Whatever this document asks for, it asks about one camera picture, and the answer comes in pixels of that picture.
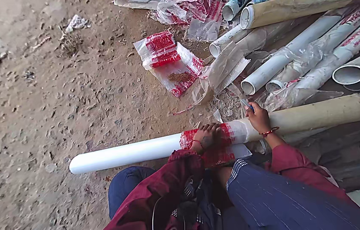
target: wrist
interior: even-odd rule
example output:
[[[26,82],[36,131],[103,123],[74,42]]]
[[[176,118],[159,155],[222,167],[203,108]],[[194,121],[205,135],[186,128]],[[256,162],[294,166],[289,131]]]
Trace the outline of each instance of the wrist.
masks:
[[[193,141],[190,150],[196,151],[198,155],[202,155],[204,153],[203,147],[196,141]]]

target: red sleeve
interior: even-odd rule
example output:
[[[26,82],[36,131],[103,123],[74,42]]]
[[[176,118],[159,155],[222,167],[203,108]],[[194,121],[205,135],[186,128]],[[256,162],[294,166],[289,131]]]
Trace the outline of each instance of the red sleeve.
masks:
[[[195,151],[174,151],[167,164],[143,180],[127,196],[104,230],[151,229],[155,205],[158,210],[155,209],[153,223],[155,229],[163,229],[172,211],[179,204],[188,178],[202,178],[203,165],[201,156]]]
[[[326,179],[330,175],[325,170],[288,144],[282,144],[272,149],[272,163],[269,170],[356,205],[343,189]]]

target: dirt ground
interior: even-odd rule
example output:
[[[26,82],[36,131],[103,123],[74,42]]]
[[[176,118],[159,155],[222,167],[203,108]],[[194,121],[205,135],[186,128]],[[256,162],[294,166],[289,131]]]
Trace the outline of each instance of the dirt ground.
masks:
[[[144,70],[132,43],[163,29],[181,41],[184,32],[147,13],[104,0],[0,0],[0,53],[8,52],[0,64],[0,229],[102,229],[109,181],[124,167],[73,175],[70,160],[212,119],[208,106],[167,117],[188,104]],[[58,26],[75,14],[92,26],[61,46]],[[208,44],[182,44],[208,56]]]

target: red bracelet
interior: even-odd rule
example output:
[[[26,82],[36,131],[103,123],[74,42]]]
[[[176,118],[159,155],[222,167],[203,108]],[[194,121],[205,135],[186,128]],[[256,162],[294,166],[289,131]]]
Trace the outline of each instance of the red bracelet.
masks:
[[[196,139],[194,139],[194,140],[191,141],[191,145],[193,145],[193,142],[194,142],[194,141],[197,142],[197,143],[201,146],[201,148],[203,149],[203,151],[204,151],[203,145],[201,144],[200,141],[198,141],[198,140],[196,140]]]
[[[266,132],[266,133],[259,133],[259,135],[262,135],[264,138],[268,136],[269,133],[272,133],[274,132],[275,130],[278,130],[279,127],[274,127],[274,128],[271,128],[270,131]]]

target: beige pipe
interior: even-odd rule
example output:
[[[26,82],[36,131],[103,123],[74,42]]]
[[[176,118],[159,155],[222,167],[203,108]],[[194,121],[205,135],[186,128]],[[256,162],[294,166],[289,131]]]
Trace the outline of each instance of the beige pipe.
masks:
[[[269,0],[241,11],[242,29],[279,23],[311,14],[338,9],[360,0]]]

